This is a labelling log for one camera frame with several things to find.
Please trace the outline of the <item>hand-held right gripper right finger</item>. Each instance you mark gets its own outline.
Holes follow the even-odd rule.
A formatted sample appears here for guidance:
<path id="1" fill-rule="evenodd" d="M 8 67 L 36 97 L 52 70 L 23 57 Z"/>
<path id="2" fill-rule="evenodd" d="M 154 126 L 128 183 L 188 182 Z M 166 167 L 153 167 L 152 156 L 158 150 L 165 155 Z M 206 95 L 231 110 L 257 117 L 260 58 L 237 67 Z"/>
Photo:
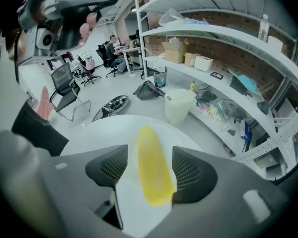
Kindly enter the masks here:
<path id="1" fill-rule="evenodd" d="M 196 203 L 206 197 L 217 184 L 215 168 L 190 154 L 186 148 L 172 148 L 172 169 L 177 185 L 172 204 Z"/>

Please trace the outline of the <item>yellow banana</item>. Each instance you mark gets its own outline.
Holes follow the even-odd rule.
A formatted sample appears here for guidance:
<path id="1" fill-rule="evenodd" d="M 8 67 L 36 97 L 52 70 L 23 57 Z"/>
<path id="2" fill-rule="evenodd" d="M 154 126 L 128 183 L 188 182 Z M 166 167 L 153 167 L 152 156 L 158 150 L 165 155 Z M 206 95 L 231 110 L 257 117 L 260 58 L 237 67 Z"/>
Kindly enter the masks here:
<path id="1" fill-rule="evenodd" d="M 151 207 L 172 202 L 175 187 L 158 135 L 150 126 L 140 128 L 137 159 L 143 195 Z"/>

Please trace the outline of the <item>person's left forearm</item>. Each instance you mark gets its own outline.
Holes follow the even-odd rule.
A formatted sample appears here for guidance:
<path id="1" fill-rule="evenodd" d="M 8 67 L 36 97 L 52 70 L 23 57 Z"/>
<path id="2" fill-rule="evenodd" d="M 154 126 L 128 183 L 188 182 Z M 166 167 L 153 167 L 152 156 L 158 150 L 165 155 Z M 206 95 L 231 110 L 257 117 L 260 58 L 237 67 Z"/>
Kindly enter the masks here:
<path id="1" fill-rule="evenodd" d="M 24 53 L 23 35 L 21 28 L 14 29 L 6 34 L 5 45 L 11 61 L 18 61 Z"/>

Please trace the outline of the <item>black office chair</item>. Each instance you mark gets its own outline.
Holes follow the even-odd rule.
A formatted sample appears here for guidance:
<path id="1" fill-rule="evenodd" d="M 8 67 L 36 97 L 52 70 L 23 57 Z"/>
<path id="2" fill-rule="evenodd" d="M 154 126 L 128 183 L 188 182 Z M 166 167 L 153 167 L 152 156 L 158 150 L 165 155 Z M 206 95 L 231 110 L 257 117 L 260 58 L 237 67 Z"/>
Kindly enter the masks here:
<path id="1" fill-rule="evenodd" d="M 98 53 L 98 55 L 101 57 L 101 59 L 103 60 L 103 65 L 106 69 L 111 69 L 111 71 L 106 75 L 106 78 L 108 77 L 108 75 L 113 74 L 113 77 L 116 77 L 116 73 L 118 71 L 118 63 L 115 62 L 114 60 L 112 60 L 111 58 L 109 58 L 107 56 L 106 53 L 106 48 L 103 44 L 98 46 L 98 49 L 96 50 L 96 52 Z"/>

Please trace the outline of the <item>chair draped with pink cloth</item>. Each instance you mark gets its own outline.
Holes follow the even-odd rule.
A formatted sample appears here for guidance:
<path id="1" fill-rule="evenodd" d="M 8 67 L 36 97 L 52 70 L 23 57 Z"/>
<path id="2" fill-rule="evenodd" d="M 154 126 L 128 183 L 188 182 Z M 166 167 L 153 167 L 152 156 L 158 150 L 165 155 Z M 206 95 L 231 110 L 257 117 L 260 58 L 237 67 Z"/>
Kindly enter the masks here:
<path id="1" fill-rule="evenodd" d="M 101 79 L 101 76 L 94 75 L 96 66 L 91 53 L 85 50 L 79 50 L 76 56 L 81 66 L 81 76 L 84 86 L 88 83 L 94 84 L 95 79 Z"/>

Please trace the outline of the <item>cream plastic bin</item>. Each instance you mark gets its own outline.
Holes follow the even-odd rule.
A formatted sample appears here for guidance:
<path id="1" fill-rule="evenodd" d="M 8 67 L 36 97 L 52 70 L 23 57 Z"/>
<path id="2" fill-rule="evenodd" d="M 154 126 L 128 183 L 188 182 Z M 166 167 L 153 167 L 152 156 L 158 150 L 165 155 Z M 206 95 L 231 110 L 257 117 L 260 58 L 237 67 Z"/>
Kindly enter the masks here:
<path id="1" fill-rule="evenodd" d="M 196 94 L 187 89 L 175 89 L 165 94 L 165 115 L 171 125 L 184 121 Z"/>

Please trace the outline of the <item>white desk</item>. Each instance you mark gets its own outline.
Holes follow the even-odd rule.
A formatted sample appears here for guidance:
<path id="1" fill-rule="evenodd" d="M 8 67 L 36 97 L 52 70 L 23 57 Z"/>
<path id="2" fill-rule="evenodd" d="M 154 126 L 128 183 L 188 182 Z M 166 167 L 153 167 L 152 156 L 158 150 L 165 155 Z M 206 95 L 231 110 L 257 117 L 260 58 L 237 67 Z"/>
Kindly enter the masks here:
<path id="1" fill-rule="evenodd" d="M 128 59 L 127 59 L 127 53 L 130 53 L 130 52 L 137 52 L 138 58 L 139 58 L 139 66 L 136 68 L 133 68 L 132 70 L 130 70 Z M 119 55 L 120 53 L 123 54 L 125 65 L 126 65 L 126 68 L 127 68 L 127 71 L 129 74 L 133 74 L 135 71 L 140 71 L 143 69 L 143 62 L 142 62 L 142 55 L 141 55 L 140 47 L 123 48 L 123 49 L 116 50 L 114 52 L 115 55 Z"/>

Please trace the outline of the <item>black backpack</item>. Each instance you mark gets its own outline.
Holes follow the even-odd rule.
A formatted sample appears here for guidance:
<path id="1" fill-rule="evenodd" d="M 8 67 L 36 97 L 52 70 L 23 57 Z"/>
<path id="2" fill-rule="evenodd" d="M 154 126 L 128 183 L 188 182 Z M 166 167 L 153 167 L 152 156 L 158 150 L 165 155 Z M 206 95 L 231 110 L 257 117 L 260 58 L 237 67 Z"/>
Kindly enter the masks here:
<path id="1" fill-rule="evenodd" d="M 144 100 L 150 100 L 150 99 L 156 99 L 158 97 L 164 97 L 158 88 L 150 81 L 145 81 L 143 84 L 141 84 L 134 92 L 133 95 L 135 95 L 138 99 L 144 101 Z"/>

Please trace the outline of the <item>black mesh waste bin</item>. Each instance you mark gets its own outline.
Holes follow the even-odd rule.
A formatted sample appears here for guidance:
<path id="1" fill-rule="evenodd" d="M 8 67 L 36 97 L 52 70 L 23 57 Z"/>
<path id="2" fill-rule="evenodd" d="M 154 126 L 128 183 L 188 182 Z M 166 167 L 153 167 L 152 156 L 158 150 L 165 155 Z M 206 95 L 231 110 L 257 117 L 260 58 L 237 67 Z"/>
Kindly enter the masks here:
<path id="1" fill-rule="evenodd" d="M 167 68 L 166 67 L 158 67 L 155 68 L 153 74 L 154 84 L 158 88 L 162 88 L 166 85 L 167 80 Z"/>

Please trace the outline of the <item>teal fabric item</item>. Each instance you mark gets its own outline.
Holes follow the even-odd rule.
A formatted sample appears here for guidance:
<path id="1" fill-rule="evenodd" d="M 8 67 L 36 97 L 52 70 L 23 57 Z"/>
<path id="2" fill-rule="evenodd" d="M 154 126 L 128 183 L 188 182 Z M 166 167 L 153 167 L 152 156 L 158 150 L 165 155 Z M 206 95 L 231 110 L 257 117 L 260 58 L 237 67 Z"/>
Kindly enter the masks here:
<path id="1" fill-rule="evenodd" d="M 261 95 L 260 91 L 258 90 L 257 88 L 257 84 L 256 82 L 247 77 L 246 75 L 242 74 L 242 73 L 239 73 L 239 72 L 236 72 L 236 71 L 233 71 L 231 69 L 228 70 L 229 73 L 231 73 L 235 78 L 237 78 L 240 83 L 247 88 L 248 91 L 250 91 L 251 93 L 253 94 L 256 94 L 256 95 Z"/>

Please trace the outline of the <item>white plastic container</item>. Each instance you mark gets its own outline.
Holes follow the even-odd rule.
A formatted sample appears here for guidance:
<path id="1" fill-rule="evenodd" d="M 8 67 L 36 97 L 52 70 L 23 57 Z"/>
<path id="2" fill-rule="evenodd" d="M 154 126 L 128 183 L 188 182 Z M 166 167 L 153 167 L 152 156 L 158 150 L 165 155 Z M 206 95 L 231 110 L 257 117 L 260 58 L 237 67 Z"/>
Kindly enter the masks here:
<path id="1" fill-rule="evenodd" d="M 194 68 L 203 72 L 209 71 L 213 63 L 212 58 L 205 56 L 196 56 Z"/>

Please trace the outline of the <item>large cardboard box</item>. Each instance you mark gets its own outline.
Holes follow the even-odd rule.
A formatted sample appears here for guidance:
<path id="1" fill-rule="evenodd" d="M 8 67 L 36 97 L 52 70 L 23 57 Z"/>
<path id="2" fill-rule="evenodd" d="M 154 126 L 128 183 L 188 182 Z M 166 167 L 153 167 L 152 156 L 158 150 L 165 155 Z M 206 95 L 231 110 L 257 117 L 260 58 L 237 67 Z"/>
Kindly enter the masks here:
<path id="1" fill-rule="evenodd" d="M 173 63 L 183 63 L 185 60 L 185 54 L 187 52 L 188 45 L 180 42 L 179 44 L 175 44 L 172 42 L 163 42 L 165 53 L 165 60 Z"/>

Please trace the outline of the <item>blue plastic bag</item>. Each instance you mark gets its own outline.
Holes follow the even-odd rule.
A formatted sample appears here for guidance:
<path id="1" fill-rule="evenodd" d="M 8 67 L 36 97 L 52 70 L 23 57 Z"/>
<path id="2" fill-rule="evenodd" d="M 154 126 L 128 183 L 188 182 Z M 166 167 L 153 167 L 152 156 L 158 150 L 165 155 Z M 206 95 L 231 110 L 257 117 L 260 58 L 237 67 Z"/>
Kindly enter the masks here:
<path id="1" fill-rule="evenodd" d="M 181 19 L 182 25 L 209 25 L 208 21 L 205 19 L 203 20 L 196 20 L 192 18 L 183 18 Z"/>

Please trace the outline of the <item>white metal shelf rack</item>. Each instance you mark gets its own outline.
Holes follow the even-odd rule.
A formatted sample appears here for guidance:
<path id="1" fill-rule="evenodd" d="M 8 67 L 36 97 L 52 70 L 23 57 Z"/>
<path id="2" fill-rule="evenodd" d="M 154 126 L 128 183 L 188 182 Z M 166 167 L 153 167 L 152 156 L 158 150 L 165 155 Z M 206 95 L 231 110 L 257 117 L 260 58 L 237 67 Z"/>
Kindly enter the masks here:
<path id="1" fill-rule="evenodd" d="M 208 90 L 239 104 L 252 121 L 235 135 L 191 106 L 185 121 L 201 148 L 241 161 L 263 178 L 280 182 L 298 166 L 298 27 L 281 0 L 135 0 L 140 46 L 145 68 L 167 68 L 163 93 Z M 160 26 L 160 18 L 174 9 L 184 18 L 205 19 L 209 25 L 182 25 L 181 20 Z M 267 42 L 257 38 L 263 14 L 268 15 Z M 213 59 L 203 72 L 184 63 L 165 60 L 163 42 L 188 45 L 187 52 Z M 229 69 L 253 79 L 261 95 L 251 93 Z M 210 74 L 224 76 L 218 80 Z"/>

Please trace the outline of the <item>clear water bottle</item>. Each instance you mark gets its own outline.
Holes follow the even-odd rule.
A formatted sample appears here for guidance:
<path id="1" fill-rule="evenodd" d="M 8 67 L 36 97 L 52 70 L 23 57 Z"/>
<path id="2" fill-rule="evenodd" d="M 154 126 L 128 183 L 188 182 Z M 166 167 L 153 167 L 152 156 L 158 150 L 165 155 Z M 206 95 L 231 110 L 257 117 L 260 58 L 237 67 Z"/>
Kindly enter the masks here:
<path id="1" fill-rule="evenodd" d="M 269 25 L 269 22 L 268 22 L 268 15 L 263 14 L 262 19 L 260 21 L 257 38 L 264 41 L 264 42 L 267 42 L 269 27 L 270 27 L 270 25 Z"/>

